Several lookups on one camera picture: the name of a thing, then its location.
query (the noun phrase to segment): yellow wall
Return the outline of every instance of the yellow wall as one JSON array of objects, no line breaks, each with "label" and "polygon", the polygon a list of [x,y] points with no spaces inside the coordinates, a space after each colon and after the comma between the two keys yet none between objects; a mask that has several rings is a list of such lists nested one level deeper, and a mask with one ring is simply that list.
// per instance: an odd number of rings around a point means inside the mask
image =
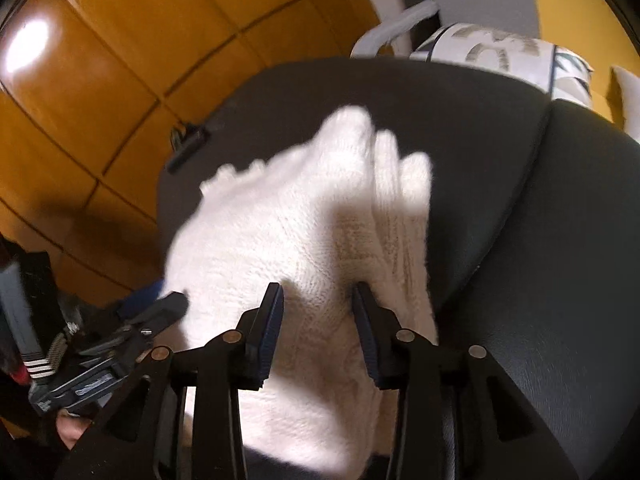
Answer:
[{"label": "yellow wall", "polygon": [[620,65],[640,76],[640,57],[604,0],[536,0],[540,37],[583,56],[594,69],[594,108],[622,126],[622,102],[611,73]]},{"label": "yellow wall", "polygon": [[[88,301],[145,285],[171,126],[267,66],[348,55],[377,22],[368,0],[28,0],[0,38],[0,231]],[[16,68],[30,23],[44,50]]]}]

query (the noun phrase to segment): metal screw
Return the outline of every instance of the metal screw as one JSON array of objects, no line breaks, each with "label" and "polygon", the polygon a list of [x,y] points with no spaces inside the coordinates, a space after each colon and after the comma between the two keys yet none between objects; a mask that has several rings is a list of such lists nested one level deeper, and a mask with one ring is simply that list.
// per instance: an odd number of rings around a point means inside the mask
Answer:
[{"label": "metal screw", "polygon": [[166,346],[154,348],[151,352],[151,358],[154,361],[164,361],[169,357],[169,349]]},{"label": "metal screw", "polygon": [[486,357],[486,348],[480,345],[473,345],[469,347],[469,355],[476,359],[484,359]]},{"label": "metal screw", "polygon": [[242,332],[238,330],[228,330],[222,335],[222,341],[224,341],[225,343],[237,343],[241,339]]},{"label": "metal screw", "polygon": [[415,334],[411,332],[411,330],[403,328],[402,330],[398,330],[396,332],[396,339],[398,339],[398,341],[402,341],[403,343],[410,343],[415,339]]}]

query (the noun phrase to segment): tiled floor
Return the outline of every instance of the tiled floor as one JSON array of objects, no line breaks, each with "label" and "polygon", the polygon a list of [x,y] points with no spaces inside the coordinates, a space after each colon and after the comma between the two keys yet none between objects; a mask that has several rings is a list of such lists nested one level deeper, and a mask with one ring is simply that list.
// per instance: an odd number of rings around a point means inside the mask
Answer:
[{"label": "tiled floor", "polygon": [[377,22],[368,0],[28,0],[0,38],[0,231],[92,303],[154,280],[171,126]]}]

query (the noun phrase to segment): knitted fabric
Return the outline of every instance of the knitted fabric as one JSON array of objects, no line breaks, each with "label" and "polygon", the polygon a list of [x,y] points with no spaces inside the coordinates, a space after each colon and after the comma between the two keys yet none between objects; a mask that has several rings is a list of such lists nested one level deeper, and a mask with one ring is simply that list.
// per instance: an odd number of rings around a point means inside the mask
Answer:
[{"label": "knitted fabric", "polygon": [[283,285],[270,378],[239,393],[246,446],[349,480],[372,452],[389,452],[396,398],[367,376],[350,292],[368,282],[403,327],[436,342],[425,268],[430,188],[427,156],[400,160],[394,135],[376,133],[356,107],[267,164],[222,166],[201,184],[200,206],[166,263],[165,293],[185,292],[190,306],[157,343],[202,346],[258,306],[269,282]]}]

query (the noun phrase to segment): black cushion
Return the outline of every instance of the black cushion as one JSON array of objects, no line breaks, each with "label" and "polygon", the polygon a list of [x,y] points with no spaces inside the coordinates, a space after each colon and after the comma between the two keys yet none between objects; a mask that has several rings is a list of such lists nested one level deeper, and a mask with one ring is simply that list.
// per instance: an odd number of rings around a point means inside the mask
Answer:
[{"label": "black cushion", "polygon": [[580,473],[637,464],[640,147],[592,112],[503,76],[399,59],[328,59],[251,79],[212,137],[159,179],[168,247],[199,183],[367,107],[402,153],[433,162],[428,269],[441,343],[484,344]]}]

